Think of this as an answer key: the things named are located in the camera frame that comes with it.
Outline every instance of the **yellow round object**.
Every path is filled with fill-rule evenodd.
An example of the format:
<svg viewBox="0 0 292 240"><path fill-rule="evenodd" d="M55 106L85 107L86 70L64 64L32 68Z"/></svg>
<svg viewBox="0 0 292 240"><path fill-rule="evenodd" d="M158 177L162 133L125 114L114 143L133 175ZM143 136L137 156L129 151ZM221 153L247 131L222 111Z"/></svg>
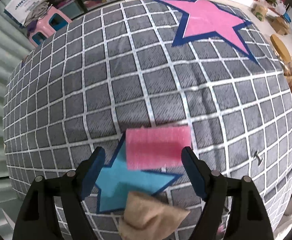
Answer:
<svg viewBox="0 0 292 240"><path fill-rule="evenodd" d="M273 34L271 35L271 42L283 61L289 63L291 61L291 55L280 38Z"/></svg>

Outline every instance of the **grid pattern fabric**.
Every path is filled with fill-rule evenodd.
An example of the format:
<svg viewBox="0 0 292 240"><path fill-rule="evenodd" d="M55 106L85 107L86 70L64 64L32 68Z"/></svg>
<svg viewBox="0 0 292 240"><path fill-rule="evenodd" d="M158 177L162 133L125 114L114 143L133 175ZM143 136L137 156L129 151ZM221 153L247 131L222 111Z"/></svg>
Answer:
<svg viewBox="0 0 292 240"><path fill-rule="evenodd" d="M259 64L218 37L172 47L180 18L153 0L105 6L55 33L15 69L3 125L20 198L35 176L60 177L97 146L109 162L127 128L188 125L195 154L211 169L252 177L275 229L292 191L292 97L283 70L254 25L239 33ZM167 239L188 239L205 203L183 167L162 171L183 176L156 197L190 210ZM96 214L97 193L82 202L88 220L99 239L121 239L123 212ZM70 239L58 198L56 207Z"/></svg>

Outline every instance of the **brown cloth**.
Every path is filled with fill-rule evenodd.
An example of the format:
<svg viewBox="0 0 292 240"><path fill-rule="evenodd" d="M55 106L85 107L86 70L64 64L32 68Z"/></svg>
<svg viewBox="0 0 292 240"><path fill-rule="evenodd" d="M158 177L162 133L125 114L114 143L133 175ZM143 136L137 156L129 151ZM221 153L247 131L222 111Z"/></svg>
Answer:
<svg viewBox="0 0 292 240"><path fill-rule="evenodd" d="M118 231L123 240L162 240L178 228L189 212L131 191Z"/></svg>

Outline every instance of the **pink star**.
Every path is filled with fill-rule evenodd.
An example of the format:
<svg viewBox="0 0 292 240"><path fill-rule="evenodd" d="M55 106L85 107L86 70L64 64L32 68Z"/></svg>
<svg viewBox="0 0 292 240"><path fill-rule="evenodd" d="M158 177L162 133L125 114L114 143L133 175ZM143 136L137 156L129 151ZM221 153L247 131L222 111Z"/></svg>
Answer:
<svg viewBox="0 0 292 240"><path fill-rule="evenodd" d="M233 29L246 21L226 11L220 10L215 4L207 0L195 2L185 0L160 0L189 14L183 38L211 32L217 32L222 38L249 54Z"/></svg>

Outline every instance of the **pink sponge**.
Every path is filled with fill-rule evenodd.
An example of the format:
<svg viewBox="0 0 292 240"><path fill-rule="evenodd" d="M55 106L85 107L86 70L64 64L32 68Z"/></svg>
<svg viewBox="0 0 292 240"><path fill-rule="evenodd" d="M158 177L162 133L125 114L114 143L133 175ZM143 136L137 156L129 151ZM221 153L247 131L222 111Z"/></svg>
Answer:
<svg viewBox="0 0 292 240"><path fill-rule="evenodd" d="M188 126L126 130L126 162L129 170L182 166L181 153L191 146Z"/></svg>

